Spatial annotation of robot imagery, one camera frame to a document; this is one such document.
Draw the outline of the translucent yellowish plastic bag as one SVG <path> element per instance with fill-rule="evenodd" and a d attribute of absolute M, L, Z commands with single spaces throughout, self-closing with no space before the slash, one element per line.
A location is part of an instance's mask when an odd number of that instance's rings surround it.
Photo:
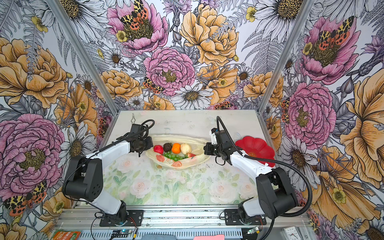
<path fill-rule="evenodd" d="M 152 136 L 154 146 L 145 151 L 155 164 L 182 170 L 205 163 L 210 156 L 204 154 L 207 143 L 204 139 L 179 135 Z"/>

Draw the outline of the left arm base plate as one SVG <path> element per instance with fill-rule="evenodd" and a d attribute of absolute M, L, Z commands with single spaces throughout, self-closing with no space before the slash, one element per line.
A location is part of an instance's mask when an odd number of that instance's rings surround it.
<path fill-rule="evenodd" d="M 142 225 L 144 211 L 128 210 L 115 215 L 105 214 L 101 219 L 100 227 L 140 227 Z"/>

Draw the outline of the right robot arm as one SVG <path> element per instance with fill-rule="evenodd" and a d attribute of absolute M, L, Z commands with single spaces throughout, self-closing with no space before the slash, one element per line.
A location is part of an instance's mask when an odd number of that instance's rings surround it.
<path fill-rule="evenodd" d="M 211 142 L 204 147 L 204 154 L 220 157 L 256 183 L 257 198 L 249 197 L 238 206 L 241 221 L 247 223 L 262 216 L 274 220 L 301 215 L 300 211 L 293 212 L 299 203 L 288 174 L 276 167 L 275 151 L 265 140 L 246 136 L 234 142 L 229 133 L 217 128 L 211 129 L 210 136 Z"/>

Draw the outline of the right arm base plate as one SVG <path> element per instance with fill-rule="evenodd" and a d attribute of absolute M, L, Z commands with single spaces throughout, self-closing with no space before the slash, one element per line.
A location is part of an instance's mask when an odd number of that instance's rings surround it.
<path fill-rule="evenodd" d="M 264 226 L 267 224 L 266 218 L 263 216 L 247 217 L 245 212 L 238 209 L 225 209 L 224 215 L 220 216 L 225 221 L 226 226 Z"/>

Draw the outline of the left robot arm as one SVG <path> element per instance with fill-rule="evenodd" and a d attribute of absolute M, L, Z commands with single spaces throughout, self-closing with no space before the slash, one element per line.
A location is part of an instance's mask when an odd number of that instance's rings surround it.
<path fill-rule="evenodd" d="M 109 145 L 94 153 L 70 158 L 62 187 L 64 196 L 98 209 L 102 213 L 102 227 L 133 224 L 126 203 L 105 190 L 103 171 L 122 156 L 137 153 L 140 157 L 144 151 L 151 149 L 154 145 L 149 130 L 154 125 L 154 120 L 132 124 L 128 133 Z"/>

